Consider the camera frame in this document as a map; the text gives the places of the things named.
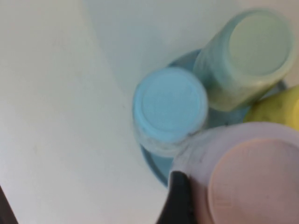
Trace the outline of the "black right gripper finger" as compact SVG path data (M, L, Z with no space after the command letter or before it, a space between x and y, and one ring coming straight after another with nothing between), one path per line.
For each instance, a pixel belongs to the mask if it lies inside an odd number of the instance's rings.
M193 224L192 190L187 175L180 171L170 174L169 193L157 224Z

